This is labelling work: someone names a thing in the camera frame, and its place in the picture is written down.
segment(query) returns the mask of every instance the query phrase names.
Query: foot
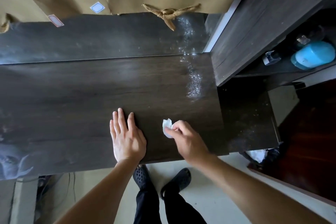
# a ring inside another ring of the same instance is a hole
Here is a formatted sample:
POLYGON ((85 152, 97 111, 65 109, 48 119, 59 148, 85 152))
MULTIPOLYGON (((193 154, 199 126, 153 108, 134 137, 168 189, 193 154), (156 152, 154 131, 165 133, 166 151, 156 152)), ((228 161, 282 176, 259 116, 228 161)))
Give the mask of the foot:
POLYGON ((177 175, 170 182, 168 182, 163 188, 161 189, 160 196, 162 200, 164 199, 163 193, 168 189, 176 189, 178 193, 187 188, 191 182, 191 173, 188 168, 183 168, 181 171, 178 172, 177 175))
POLYGON ((152 180, 149 176, 148 169, 146 165, 138 165, 133 173, 133 179, 135 183, 141 189, 145 184, 152 184, 152 180))

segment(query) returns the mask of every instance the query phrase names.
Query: hand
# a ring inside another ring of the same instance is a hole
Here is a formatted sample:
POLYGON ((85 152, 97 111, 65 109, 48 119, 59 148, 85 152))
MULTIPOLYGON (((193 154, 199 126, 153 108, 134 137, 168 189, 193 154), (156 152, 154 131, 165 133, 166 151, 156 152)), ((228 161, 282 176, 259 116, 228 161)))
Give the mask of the hand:
POLYGON ((123 109, 118 108, 118 112, 113 112, 113 120, 110 120, 114 156, 118 162, 133 159, 138 164, 145 156, 147 141, 142 131, 135 125, 132 112, 128 116, 127 125, 128 128, 123 109))
POLYGON ((186 121, 179 120, 165 130, 174 137, 178 152, 189 164, 197 165, 210 155, 201 136, 186 121))

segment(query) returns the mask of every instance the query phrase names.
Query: left hand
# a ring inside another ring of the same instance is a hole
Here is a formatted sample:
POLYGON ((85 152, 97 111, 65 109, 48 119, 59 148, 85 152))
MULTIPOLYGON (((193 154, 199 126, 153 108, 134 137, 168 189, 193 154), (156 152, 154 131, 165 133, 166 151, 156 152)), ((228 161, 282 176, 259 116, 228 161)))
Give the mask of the left hand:
POLYGON ((119 162, 124 159, 133 159, 137 162, 146 154, 147 141, 142 131, 134 122, 134 113, 130 113, 125 122, 123 109, 113 112, 113 120, 110 120, 110 131, 113 141, 115 159, 119 162))

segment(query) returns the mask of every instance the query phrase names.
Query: forearm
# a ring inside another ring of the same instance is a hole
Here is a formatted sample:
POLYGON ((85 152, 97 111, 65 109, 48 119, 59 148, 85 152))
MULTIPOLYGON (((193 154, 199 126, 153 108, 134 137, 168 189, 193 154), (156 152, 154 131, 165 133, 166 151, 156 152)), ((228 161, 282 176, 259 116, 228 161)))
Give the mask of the forearm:
POLYGON ((137 161, 121 160, 111 173, 79 200, 55 224, 111 224, 137 161))
POLYGON ((252 223, 328 223, 297 201, 209 155, 195 167, 215 182, 252 223))

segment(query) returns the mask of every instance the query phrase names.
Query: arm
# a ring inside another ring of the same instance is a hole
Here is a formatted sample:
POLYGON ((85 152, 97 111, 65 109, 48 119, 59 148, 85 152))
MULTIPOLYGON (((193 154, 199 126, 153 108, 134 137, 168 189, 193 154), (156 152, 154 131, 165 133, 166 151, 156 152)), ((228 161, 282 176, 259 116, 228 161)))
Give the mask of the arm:
POLYGON ((134 114, 128 116, 128 128, 121 108, 113 112, 110 130, 113 151, 118 163, 112 172, 79 200, 55 224, 113 223, 119 203, 134 170, 146 153, 146 139, 134 123, 134 114))
POLYGON ((252 223, 328 223, 297 201, 210 154, 187 122, 180 120, 173 129, 165 129, 174 137, 182 157, 215 182, 252 223))

